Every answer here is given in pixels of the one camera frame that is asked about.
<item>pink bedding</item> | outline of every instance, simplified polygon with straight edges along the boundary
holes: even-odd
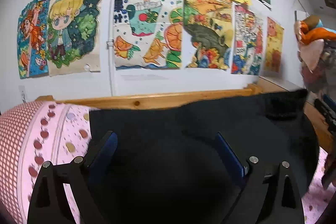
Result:
[[[0,199],[17,223],[26,223],[30,196],[41,165],[69,163],[84,156],[91,139],[89,107],[31,102],[0,116]],[[319,164],[309,191],[302,198],[306,224],[314,224],[336,188],[324,191],[321,178],[327,153],[320,148]],[[64,186],[73,216],[79,211],[69,185]]]

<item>black cloth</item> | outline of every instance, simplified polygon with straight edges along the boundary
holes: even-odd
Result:
[[[92,140],[118,147],[93,198],[111,223],[220,223],[240,189],[215,149],[220,132],[246,158],[290,163],[301,196],[318,162],[306,91],[199,101],[166,110],[90,112]]]

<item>electrical outlet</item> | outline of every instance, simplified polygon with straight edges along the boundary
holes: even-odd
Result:
[[[19,85],[19,92],[21,96],[21,100],[26,103],[28,98],[27,98],[27,93],[24,85]]]

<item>screw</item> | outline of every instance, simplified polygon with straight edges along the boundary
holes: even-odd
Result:
[[[42,164],[42,166],[43,166],[44,168],[47,168],[49,165],[50,165],[50,161],[45,161],[45,162]]]
[[[255,156],[251,156],[251,157],[250,157],[250,162],[256,164],[258,161],[259,161],[259,160],[258,160],[257,157],[255,157]]]
[[[82,161],[83,161],[83,157],[81,157],[81,156],[76,157],[75,160],[74,160],[74,162],[77,163],[77,164],[81,163]]]
[[[282,166],[285,167],[285,168],[288,168],[289,167],[289,163],[287,161],[283,161],[282,162]]]

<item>juice cup drawing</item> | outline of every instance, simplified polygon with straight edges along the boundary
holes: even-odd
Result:
[[[143,3],[130,4],[126,7],[132,35],[145,37],[155,32],[158,16],[162,9],[161,1],[144,0]]]

